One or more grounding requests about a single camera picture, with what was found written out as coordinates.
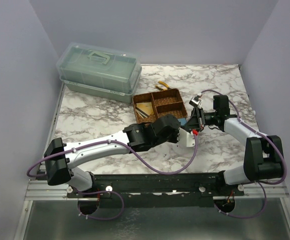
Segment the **blue leather card holder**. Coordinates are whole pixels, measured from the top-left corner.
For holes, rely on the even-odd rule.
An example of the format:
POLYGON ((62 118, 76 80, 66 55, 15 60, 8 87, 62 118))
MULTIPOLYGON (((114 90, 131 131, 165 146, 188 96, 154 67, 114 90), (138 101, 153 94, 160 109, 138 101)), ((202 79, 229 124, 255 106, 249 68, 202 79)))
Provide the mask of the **blue leather card holder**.
POLYGON ((178 121, 179 121, 180 126, 182 128, 184 128, 186 126, 186 123, 187 123, 187 119, 186 118, 179 118, 178 121))

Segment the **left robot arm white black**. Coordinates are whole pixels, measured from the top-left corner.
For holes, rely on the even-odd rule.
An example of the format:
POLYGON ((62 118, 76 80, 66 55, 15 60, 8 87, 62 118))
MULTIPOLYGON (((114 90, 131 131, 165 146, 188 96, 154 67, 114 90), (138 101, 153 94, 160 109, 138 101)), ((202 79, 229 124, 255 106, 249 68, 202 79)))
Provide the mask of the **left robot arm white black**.
POLYGON ((133 123, 109 136, 84 142, 65 143, 55 138, 44 153, 47 183, 73 184, 80 191, 88 190, 92 177, 80 165, 108 156, 147 152, 165 142, 177 143, 180 127, 178 119, 168 114, 152 123, 133 123))

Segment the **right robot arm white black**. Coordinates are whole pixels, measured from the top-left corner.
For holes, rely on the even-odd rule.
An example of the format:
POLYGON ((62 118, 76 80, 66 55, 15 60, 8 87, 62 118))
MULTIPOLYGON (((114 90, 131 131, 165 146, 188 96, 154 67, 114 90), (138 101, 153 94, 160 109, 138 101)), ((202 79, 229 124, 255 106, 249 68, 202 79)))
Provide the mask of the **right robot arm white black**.
POLYGON ((219 175, 226 185, 259 182, 267 185, 282 183, 287 175, 281 139, 277 135, 266 135, 245 123, 238 112, 231 113, 233 106, 227 95, 213 96, 213 112, 202 108, 202 97, 197 95, 190 100, 193 107, 191 116, 182 128, 201 132, 205 127, 216 129, 234 137, 245 147, 243 164, 222 171, 219 175))

